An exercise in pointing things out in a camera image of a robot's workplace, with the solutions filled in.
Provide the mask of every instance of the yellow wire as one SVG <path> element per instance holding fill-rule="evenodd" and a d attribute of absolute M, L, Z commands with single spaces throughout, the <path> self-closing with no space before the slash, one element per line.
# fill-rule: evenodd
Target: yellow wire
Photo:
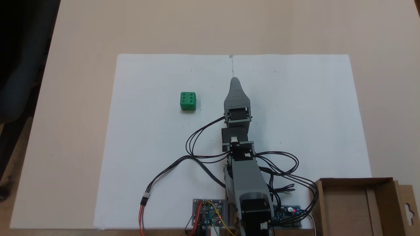
<path fill-rule="evenodd" d="M 232 233 L 232 231 L 228 228 L 228 226 L 225 224 L 225 222 L 223 221 L 222 217 L 219 214 L 219 210 L 217 209 L 217 207 L 211 202 L 211 201 L 207 201 L 207 203 L 210 203 L 211 205 L 213 205 L 217 216 L 219 217 L 220 221 L 223 223 L 223 225 L 225 226 L 225 228 L 229 231 L 229 233 L 231 233 L 231 235 L 235 236 L 234 233 Z"/>

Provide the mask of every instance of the circuit board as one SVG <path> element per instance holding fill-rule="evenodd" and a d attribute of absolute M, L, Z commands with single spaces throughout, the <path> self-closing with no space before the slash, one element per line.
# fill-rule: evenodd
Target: circuit board
<path fill-rule="evenodd" d="M 287 218 L 293 217 L 297 214 L 301 213 L 300 206 L 287 206 L 282 205 L 280 209 L 278 209 L 277 205 L 273 205 L 275 216 L 274 216 L 274 224 L 280 223 Z M 290 224 L 285 225 L 284 227 L 293 227 L 293 228 L 300 228 L 302 224 L 300 221 L 292 222 Z"/>
<path fill-rule="evenodd" d="M 203 215 L 204 224 L 211 225 L 214 222 L 214 225 L 222 226 L 222 222 L 220 221 L 218 215 L 216 214 L 216 210 L 214 209 L 212 205 L 209 206 L 209 204 L 206 203 L 206 201 L 211 201 L 219 210 L 220 216 L 223 218 L 226 218 L 225 214 L 227 213 L 227 210 L 226 210 L 227 203 L 226 203 L 226 200 L 224 199 L 193 199 L 193 202 L 192 202 L 193 216 L 192 216 L 191 224 L 194 225 L 195 220 L 197 219 L 196 212 L 197 212 L 197 207 L 200 201 L 203 201 L 200 214 Z"/>

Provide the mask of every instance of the green wire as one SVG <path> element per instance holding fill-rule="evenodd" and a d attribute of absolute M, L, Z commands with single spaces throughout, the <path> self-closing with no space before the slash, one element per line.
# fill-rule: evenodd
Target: green wire
<path fill-rule="evenodd" d="M 209 203 L 209 214 L 210 214 L 210 219 L 211 219 L 211 225 L 213 225 L 214 231 L 216 232 L 217 236 L 220 236 L 219 233 L 217 232 L 215 226 L 214 226 L 214 222 L 213 222 L 213 214 L 211 213 L 211 209 L 210 209 L 211 205 Z"/>

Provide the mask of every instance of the green die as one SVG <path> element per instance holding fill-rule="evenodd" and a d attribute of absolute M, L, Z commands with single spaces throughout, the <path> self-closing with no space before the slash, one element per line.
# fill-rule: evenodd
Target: green die
<path fill-rule="evenodd" d="M 197 107 L 195 92 L 182 92 L 179 104 L 182 110 L 195 110 Z"/>

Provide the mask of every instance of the black chair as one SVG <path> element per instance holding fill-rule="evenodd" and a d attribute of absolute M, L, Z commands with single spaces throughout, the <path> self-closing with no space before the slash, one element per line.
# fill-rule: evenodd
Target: black chair
<path fill-rule="evenodd" d="M 33 116 L 60 0 L 5 1 L 0 7 L 0 179 Z M 0 201 L 10 185 L 0 186 Z"/>

